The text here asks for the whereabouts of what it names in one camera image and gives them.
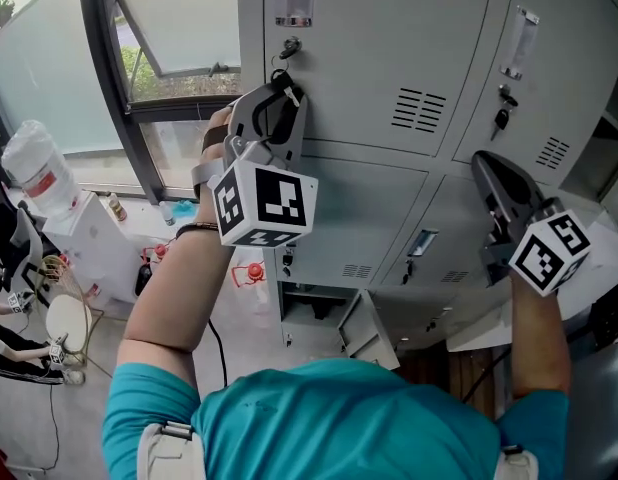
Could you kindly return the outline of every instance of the tiled floor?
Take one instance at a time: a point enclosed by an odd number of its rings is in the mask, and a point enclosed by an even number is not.
[[[282,343],[279,316],[267,304],[255,305],[254,294],[237,292],[226,282],[218,298],[212,321],[222,337],[229,381],[264,368],[285,369],[312,359],[308,351]],[[21,315],[0,317],[0,323],[15,330],[25,319]],[[124,322],[103,319],[94,331],[89,355],[112,372]],[[34,313],[23,333],[44,340],[43,327]],[[205,332],[194,353],[201,396],[222,387],[218,345]],[[46,477],[53,480],[101,480],[107,478],[101,455],[101,424],[110,379],[89,364],[84,386],[56,386],[53,403],[60,436],[60,460]],[[54,426],[49,410],[49,387],[0,378],[0,448],[9,462],[29,467],[50,467],[56,453]]]

